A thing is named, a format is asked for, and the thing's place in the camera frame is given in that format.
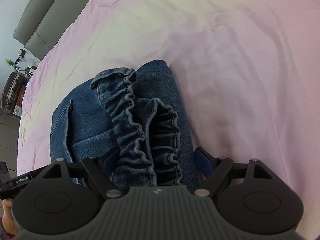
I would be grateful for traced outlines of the person's left hand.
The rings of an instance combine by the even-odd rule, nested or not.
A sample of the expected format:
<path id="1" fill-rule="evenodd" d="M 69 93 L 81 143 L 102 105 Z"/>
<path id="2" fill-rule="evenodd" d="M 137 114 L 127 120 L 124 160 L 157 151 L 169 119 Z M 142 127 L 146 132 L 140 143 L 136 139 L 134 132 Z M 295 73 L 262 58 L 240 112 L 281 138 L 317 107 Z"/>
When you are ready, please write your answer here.
<path id="1" fill-rule="evenodd" d="M 13 199 L 5 199 L 2 202 L 3 216 L 1 217 L 1 239 L 13 239 L 20 230 L 12 215 Z"/>

